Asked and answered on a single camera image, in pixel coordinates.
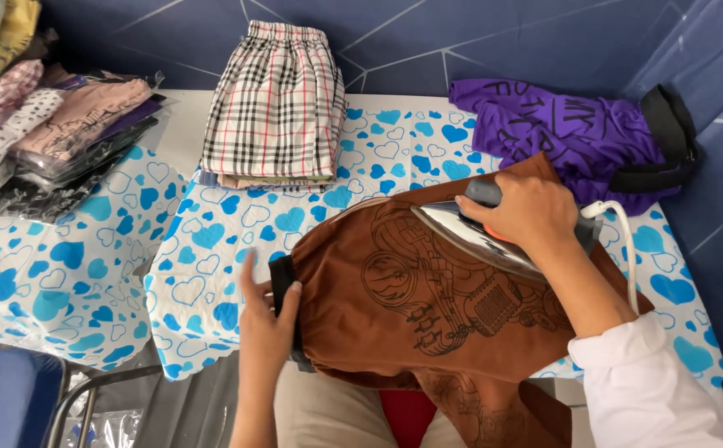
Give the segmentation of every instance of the black elastic waistband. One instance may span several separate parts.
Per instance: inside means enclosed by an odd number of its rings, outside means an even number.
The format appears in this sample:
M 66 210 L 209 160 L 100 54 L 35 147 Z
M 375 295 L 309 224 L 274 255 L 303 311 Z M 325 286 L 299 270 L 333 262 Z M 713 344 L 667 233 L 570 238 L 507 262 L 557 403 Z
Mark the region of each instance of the black elastic waistband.
M 267 263 L 270 268 L 271 288 L 273 290 L 273 307 L 276 317 L 281 314 L 284 306 L 284 295 L 296 279 L 296 271 L 292 266 L 292 256 L 286 255 Z M 290 358 L 298 363 L 301 372 L 315 372 L 311 361 L 303 354 L 303 339 L 301 338 L 301 317 L 298 312 L 296 318 L 295 334 L 292 336 L 292 352 Z
M 666 163 L 620 168 L 608 185 L 615 193 L 654 193 L 678 187 L 691 177 L 701 159 L 694 121 L 679 95 L 657 85 L 641 98 L 640 106 L 652 139 Z

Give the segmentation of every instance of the person's right hand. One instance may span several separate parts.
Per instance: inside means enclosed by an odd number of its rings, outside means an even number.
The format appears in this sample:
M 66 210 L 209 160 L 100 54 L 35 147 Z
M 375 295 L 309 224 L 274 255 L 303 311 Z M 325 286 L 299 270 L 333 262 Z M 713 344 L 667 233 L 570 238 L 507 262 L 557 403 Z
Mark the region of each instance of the person's right hand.
M 467 218 L 486 224 L 528 254 L 558 242 L 574 240 L 577 207 L 572 192 L 558 183 L 508 173 L 495 176 L 503 200 L 495 208 L 466 196 L 456 202 Z

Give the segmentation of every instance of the clothes iron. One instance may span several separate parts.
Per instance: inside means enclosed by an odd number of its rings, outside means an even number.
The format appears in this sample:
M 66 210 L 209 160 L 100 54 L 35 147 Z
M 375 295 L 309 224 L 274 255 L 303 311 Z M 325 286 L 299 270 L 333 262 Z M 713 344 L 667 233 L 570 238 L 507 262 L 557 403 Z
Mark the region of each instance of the clothes iron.
M 472 179 L 464 195 L 478 204 L 494 208 L 503 200 L 503 192 L 494 182 Z M 412 206 L 412 212 L 431 230 L 471 256 L 501 270 L 545 281 L 546 278 L 522 248 L 506 240 L 495 230 L 461 213 L 455 201 Z M 586 253 L 591 253 L 600 236 L 602 221 L 577 216 L 574 234 Z

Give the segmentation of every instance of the patterned shorts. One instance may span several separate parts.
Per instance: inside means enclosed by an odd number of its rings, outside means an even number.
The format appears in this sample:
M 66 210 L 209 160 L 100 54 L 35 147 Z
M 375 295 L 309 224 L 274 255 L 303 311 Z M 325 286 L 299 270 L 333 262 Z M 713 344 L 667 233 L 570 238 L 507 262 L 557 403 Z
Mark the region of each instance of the patterned shorts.
M 202 169 L 252 183 L 335 180 L 345 86 L 322 31 L 251 21 L 209 109 Z

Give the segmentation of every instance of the white sleeve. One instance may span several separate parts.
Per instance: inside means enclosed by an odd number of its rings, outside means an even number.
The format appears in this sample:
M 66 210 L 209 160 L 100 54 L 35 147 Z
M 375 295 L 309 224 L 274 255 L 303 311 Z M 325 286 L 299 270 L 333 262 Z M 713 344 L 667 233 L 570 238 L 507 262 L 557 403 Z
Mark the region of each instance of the white sleeve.
M 654 313 L 569 342 L 600 448 L 723 447 L 715 401 L 666 344 Z

